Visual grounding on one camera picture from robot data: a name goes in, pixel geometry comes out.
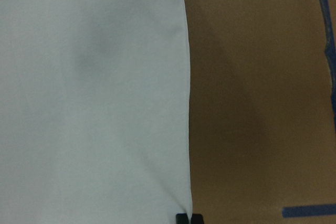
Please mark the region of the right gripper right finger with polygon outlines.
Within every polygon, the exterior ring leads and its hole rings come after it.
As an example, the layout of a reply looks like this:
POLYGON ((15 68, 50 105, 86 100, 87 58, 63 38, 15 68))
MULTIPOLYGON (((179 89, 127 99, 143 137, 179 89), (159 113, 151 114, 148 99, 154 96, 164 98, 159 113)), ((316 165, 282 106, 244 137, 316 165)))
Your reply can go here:
POLYGON ((202 214, 192 214, 191 224, 203 224, 202 214))

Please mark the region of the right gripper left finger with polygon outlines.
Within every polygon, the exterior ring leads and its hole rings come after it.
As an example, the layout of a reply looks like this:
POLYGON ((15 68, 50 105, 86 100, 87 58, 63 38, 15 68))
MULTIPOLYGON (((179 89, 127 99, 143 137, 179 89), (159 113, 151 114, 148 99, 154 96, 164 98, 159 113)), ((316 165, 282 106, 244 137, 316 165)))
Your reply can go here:
POLYGON ((176 224, 188 224, 187 214, 176 214, 175 216, 176 224))

